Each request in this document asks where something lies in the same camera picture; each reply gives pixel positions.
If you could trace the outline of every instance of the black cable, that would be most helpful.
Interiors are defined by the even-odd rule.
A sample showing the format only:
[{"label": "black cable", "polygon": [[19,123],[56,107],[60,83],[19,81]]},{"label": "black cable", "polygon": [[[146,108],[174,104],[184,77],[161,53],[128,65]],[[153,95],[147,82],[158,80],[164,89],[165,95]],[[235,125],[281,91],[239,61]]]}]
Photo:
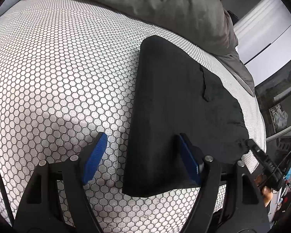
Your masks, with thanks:
[{"label": "black cable", "polygon": [[5,205],[6,212],[8,213],[8,217],[9,217],[10,223],[11,223],[11,225],[13,227],[13,225],[14,225],[14,216],[13,216],[13,213],[12,213],[12,210],[11,210],[11,205],[10,205],[8,196],[6,194],[6,190],[5,190],[5,186],[4,186],[1,174],[0,174],[0,191],[1,191],[1,195],[2,195],[2,199],[3,199],[4,205]]},{"label": "black cable", "polygon": [[271,178],[273,173],[276,172],[276,170],[279,168],[280,164],[286,160],[286,158],[289,156],[290,153],[291,153],[291,151],[289,151],[288,154],[283,158],[283,160],[280,161],[278,166],[274,169],[274,171],[272,171],[272,173],[267,177],[267,179],[265,181],[263,181],[260,185],[258,185],[258,188],[260,188],[260,186],[264,185]]}]

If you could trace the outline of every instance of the person's hand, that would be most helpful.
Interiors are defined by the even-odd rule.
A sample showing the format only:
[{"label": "person's hand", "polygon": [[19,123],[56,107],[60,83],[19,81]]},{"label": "person's hand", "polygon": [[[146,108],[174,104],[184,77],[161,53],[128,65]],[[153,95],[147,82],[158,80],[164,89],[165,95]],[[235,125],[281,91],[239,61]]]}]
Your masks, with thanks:
[{"label": "person's hand", "polygon": [[264,206],[267,207],[267,205],[270,203],[270,201],[273,198],[273,191],[265,186],[262,189],[262,195],[263,195],[263,202],[264,202]]}]

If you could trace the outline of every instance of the blue plastic object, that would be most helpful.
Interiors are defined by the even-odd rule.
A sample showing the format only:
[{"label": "blue plastic object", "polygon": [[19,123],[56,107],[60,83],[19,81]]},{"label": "blue plastic object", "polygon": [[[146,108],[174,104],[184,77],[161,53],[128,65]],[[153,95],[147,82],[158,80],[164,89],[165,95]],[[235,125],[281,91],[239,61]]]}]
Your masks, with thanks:
[{"label": "blue plastic object", "polygon": [[188,172],[190,178],[196,182],[196,184],[201,185],[201,177],[199,175],[199,165],[194,159],[194,156],[191,153],[190,148],[185,143],[182,136],[180,137],[180,155],[183,161],[183,164]]},{"label": "blue plastic object", "polygon": [[89,156],[87,162],[84,165],[82,184],[86,185],[87,182],[93,179],[95,172],[98,169],[99,162],[107,147],[108,137],[103,133],[98,140],[94,150]]}]

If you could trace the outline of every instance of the folded clothing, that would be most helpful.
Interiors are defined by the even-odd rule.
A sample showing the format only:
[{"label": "folded clothing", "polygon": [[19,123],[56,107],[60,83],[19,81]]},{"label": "folded clothing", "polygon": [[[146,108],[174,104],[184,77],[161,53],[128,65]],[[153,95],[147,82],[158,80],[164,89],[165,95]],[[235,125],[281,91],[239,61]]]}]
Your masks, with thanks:
[{"label": "folded clothing", "polygon": [[179,133],[222,163],[233,164],[248,152],[241,107],[220,78],[151,36],[140,47],[123,193],[148,197],[197,186],[176,147]]}]

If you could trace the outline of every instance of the mattress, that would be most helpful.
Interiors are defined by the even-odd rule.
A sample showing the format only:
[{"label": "mattress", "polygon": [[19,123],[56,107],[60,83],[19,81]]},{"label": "mattress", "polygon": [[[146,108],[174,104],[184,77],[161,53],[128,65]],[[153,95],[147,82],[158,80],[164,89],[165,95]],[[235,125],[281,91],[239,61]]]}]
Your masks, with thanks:
[{"label": "mattress", "polygon": [[[211,54],[88,0],[21,0],[0,17],[0,172],[14,216],[40,160],[64,161],[103,131],[106,152],[84,186],[103,231],[181,230],[198,188],[148,198],[121,189],[140,44],[151,35],[177,45],[221,79],[242,108],[249,137],[266,151],[256,98]],[[242,159],[250,172],[258,165],[251,152]],[[58,189],[65,221],[73,225],[60,181]],[[224,193],[221,186],[215,211]],[[1,193],[0,213],[8,220]]]}]

